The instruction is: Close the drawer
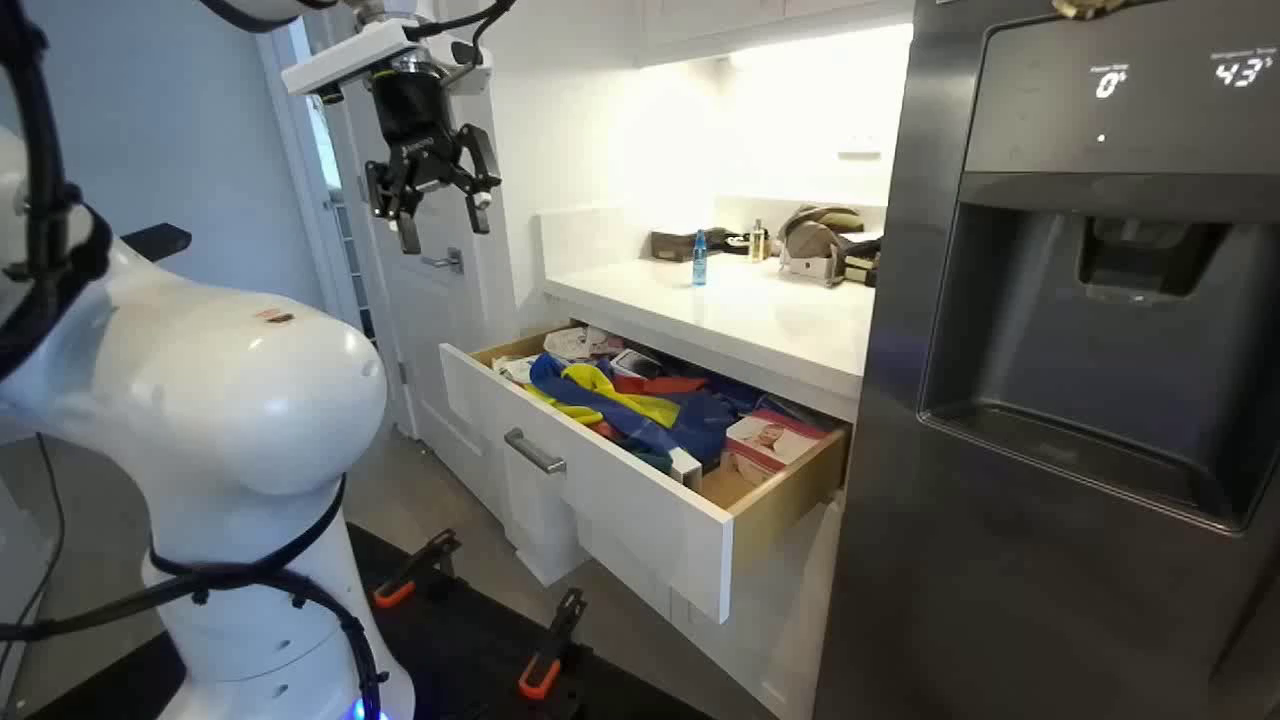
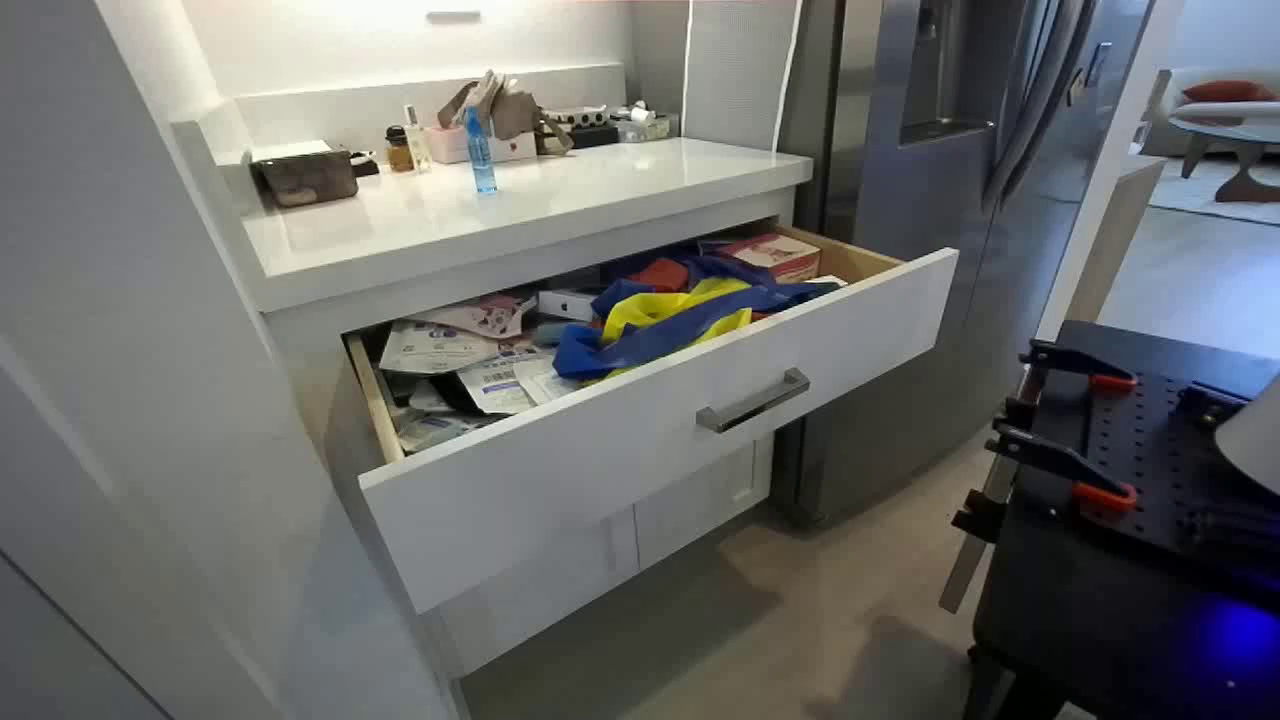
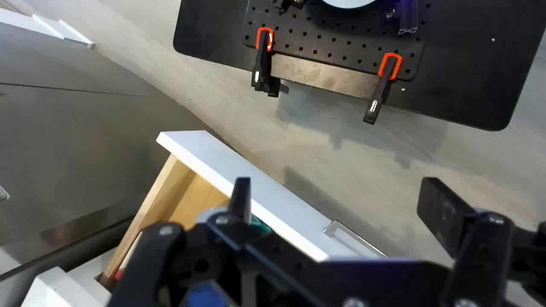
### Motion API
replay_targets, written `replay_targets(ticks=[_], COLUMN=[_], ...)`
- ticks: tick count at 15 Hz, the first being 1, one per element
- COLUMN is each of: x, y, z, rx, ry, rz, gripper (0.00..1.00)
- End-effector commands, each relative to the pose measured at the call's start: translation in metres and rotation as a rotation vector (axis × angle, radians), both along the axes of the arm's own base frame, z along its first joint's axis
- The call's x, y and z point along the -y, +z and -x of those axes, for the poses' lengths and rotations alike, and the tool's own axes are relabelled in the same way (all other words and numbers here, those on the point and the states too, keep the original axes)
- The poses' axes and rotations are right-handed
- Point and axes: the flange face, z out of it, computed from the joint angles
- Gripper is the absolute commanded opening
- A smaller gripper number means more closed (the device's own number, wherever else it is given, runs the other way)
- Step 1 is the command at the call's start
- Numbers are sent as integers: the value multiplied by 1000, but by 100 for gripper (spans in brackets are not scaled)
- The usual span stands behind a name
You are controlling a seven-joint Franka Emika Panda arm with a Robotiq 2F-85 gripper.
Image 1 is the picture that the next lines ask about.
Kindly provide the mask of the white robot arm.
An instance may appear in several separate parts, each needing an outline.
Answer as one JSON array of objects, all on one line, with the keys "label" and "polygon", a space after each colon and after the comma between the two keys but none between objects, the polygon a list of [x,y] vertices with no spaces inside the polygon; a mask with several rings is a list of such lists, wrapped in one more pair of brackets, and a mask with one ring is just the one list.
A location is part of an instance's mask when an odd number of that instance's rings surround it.
[{"label": "white robot arm", "polygon": [[144,588],[40,644],[152,611],[184,668],[159,720],[422,720],[342,519],[386,414],[372,340],[291,296],[159,269],[65,174],[46,42],[0,0],[2,422],[110,461],[144,498]]}]

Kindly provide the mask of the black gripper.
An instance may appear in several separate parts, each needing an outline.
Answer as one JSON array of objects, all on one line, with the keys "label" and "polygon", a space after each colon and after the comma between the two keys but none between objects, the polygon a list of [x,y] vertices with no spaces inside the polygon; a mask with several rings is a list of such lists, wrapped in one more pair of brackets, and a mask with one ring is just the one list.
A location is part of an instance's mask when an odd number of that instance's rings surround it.
[{"label": "black gripper", "polygon": [[415,183],[422,182],[464,187],[470,232],[489,237],[498,187],[494,152],[484,130],[455,119],[442,75],[386,67],[372,81],[372,103],[386,165],[369,165],[369,204],[394,232],[401,253],[420,253]]}]

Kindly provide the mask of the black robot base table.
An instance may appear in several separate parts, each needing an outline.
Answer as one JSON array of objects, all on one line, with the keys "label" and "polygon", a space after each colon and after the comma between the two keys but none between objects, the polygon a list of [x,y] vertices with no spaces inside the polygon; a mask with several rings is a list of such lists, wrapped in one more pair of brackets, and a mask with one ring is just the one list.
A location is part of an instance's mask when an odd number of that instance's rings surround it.
[{"label": "black robot base table", "polygon": [[[406,554],[357,530],[360,578],[374,588]],[[415,686],[412,720],[707,720],[672,693],[569,644],[562,673],[544,706],[517,693],[517,677],[546,626],[524,622],[455,578],[439,602],[374,607],[391,657]],[[167,637],[110,662],[27,720],[159,720],[187,679]]]}]

